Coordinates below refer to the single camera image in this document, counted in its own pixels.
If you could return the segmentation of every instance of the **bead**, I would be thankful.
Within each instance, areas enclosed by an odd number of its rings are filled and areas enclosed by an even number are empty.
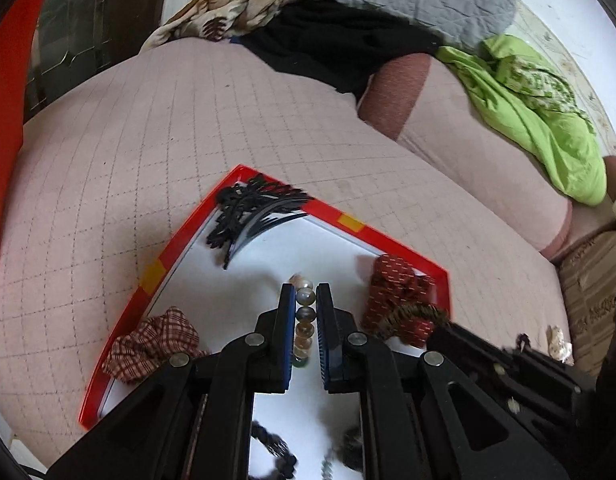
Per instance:
[[[297,346],[295,346],[293,348],[293,355],[297,357],[298,359],[307,359],[308,356],[310,355],[310,352],[307,350],[304,350],[303,348],[297,348]]]
[[[293,364],[293,366],[295,368],[303,368],[308,364],[308,358],[305,357],[303,359],[300,359],[299,357],[293,355],[292,358],[290,359],[291,363]]]
[[[294,314],[294,318],[297,321],[308,321],[310,323],[312,323],[316,317],[317,313],[310,306],[300,306]]]
[[[311,321],[304,319],[294,327],[294,333],[301,337],[312,337],[312,334],[314,334],[314,326]]]
[[[300,288],[296,292],[297,303],[301,306],[311,306],[314,301],[317,299],[317,296],[314,293],[312,288],[304,287]]]
[[[312,282],[308,278],[304,278],[299,273],[293,274],[288,280],[288,283],[293,285],[297,290],[300,288],[314,288]]]
[[[312,337],[295,337],[294,338],[294,347],[299,348],[301,350],[310,350],[312,346]]]

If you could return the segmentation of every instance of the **red tray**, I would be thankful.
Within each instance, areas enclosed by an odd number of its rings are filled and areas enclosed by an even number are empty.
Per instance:
[[[174,269],[177,267],[176,263],[182,253],[189,246],[208,217],[215,211],[215,199],[219,190],[232,186],[237,182],[245,182],[258,173],[258,171],[246,166],[234,168],[202,200],[201,204],[189,216],[184,225],[172,237],[162,254],[146,269],[137,290],[110,333],[90,378],[79,414],[79,422],[86,430],[89,430],[98,422],[102,401],[111,385],[111,377],[102,371],[101,366],[110,351],[113,341],[117,337],[126,335],[136,328],[163,280],[171,271],[174,272]],[[268,176],[266,176],[266,179],[271,182],[276,181]],[[329,224],[335,230],[339,230],[348,237],[356,238],[368,246],[372,246],[380,253],[393,254],[403,258],[412,267],[430,276],[435,282],[437,307],[447,311],[450,316],[452,315],[448,273],[443,268],[424,256],[417,254],[411,248],[320,200],[311,200],[302,209],[310,216]],[[426,332],[429,330],[429,324],[422,324],[421,329],[423,332]]]

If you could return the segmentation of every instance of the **brown fringe scrunchie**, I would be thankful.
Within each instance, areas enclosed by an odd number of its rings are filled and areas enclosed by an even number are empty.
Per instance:
[[[418,276],[402,258],[382,254],[374,261],[370,296],[361,325],[371,335],[394,335],[421,348],[434,330],[449,322],[448,313],[434,304],[435,283]]]

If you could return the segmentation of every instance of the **black cloth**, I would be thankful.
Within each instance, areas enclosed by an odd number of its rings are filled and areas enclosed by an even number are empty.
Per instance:
[[[278,72],[317,79],[357,100],[384,63],[416,52],[434,56],[441,45],[436,34],[405,20],[333,0],[282,7],[265,27],[239,40]]]
[[[597,377],[594,401],[590,423],[583,425],[572,446],[574,463],[579,460],[582,465],[571,473],[573,480],[616,479],[616,309],[613,339]]]

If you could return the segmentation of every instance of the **striped fabric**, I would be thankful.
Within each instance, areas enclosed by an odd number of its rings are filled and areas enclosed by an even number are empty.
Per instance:
[[[575,366],[597,376],[613,337],[616,231],[582,244],[559,269]]]

